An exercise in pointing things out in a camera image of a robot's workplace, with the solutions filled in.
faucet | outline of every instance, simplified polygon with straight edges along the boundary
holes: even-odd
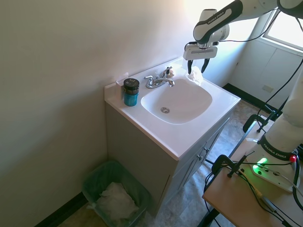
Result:
[[[172,67],[167,67],[158,77],[156,77],[156,79],[154,79],[153,76],[144,77],[144,79],[148,79],[145,86],[148,89],[154,89],[168,82],[169,86],[173,87],[175,82],[172,79],[166,78],[170,69],[172,69]]]
[[[171,70],[172,67],[167,67],[158,77],[157,79],[159,78],[167,78],[167,75],[169,75],[169,70]]]
[[[169,83],[170,87],[173,87],[175,85],[175,82],[172,79],[168,79],[168,78],[154,79],[153,76],[147,76],[147,77],[144,77],[144,79],[148,79],[145,86],[149,89],[154,89],[156,87],[160,87],[163,84],[165,84],[166,82]]]

bathroom vanity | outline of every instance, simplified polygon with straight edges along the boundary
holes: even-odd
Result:
[[[114,84],[105,87],[109,159],[150,192],[154,215],[204,163],[240,101],[205,79],[199,86],[189,81],[182,62],[179,58],[134,75],[140,89],[133,107],[116,97]],[[144,77],[170,66],[176,74],[173,87],[145,86]]]

wooden table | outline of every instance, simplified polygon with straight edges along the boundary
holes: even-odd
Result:
[[[265,126],[267,131],[272,121]],[[263,133],[257,133],[258,124],[253,124],[250,130],[243,136],[242,140],[232,152],[231,159],[239,161],[241,157],[251,148],[251,143],[247,142],[247,138],[259,139]],[[277,205],[284,213],[291,217],[299,225],[303,226],[303,212],[296,205],[292,193],[255,176],[249,165],[244,167],[245,174],[255,184],[255,186]],[[208,227],[213,219],[221,213],[231,223],[239,227],[282,227],[281,221],[264,211],[257,203],[249,185],[239,176],[234,174],[232,178],[228,178],[229,170],[223,168],[211,181],[203,198],[214,208],[203,218],[199,227]],[[301,179],[303,180],[303,171],[301,171]],[[298,198],[303,204],[303,198],[298,193]],[[292,226],[297,226],[286,216],[279,212]]]

jar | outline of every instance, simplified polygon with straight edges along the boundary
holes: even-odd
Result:
[[[127,106],[137,105],[140,82],[133,78],[124,80],[124,104]]]

outlet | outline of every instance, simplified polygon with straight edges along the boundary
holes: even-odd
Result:
[[[274,89],[270,86],[264,85],[262,90],[267,91],[268,93],[271,93]]]

